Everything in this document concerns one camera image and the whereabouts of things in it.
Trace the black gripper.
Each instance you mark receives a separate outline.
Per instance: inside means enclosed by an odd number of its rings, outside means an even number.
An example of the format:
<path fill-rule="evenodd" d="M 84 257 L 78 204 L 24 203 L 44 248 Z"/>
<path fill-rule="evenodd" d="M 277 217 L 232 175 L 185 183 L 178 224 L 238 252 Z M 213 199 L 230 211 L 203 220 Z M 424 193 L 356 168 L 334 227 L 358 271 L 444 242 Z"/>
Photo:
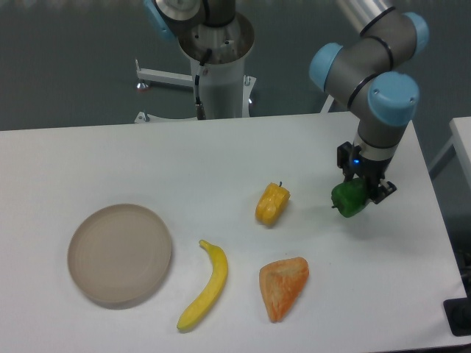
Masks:
<path fill-rule="evenodd" d="M 385 180 L 386 170 L 392 159 L 370 160 L 352 153 L 352 150 L 353 145 L 349 141 L 338 146 L 336 150 L 337 166 L 342 170 L 343 182 L 349 182 L 356 177 L 364 178 L 365 204 L 381 203 L 397 190 L 395 184 Z"/>

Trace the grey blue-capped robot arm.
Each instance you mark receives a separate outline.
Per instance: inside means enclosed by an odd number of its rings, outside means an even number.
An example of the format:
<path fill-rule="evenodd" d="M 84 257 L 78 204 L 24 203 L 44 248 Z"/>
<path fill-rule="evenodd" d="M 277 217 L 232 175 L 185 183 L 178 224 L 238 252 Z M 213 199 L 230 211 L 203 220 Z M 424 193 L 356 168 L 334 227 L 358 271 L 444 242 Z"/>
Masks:
<path fill-rule="evenodd" d="M 144 7 L 157 32 L 176 39 L 189 59 L 197 118 L 240 118 L 244 63 L 255 31 L 236 3 L 145 1 Z M 354 141 L 337 149 L 337 165 L 346 182 L 364 182 L 367 201 L 380 203 L 396 191 L 386 170 L 419 102 L 416 82 L 397 67 L 427 46 L 429 28 L 421 16 L 400 13 L 390 1 L 340 1 L 339 8 L 360 39 L 347 48 L 324 45 L 308 74 L 358 118 Z"/>

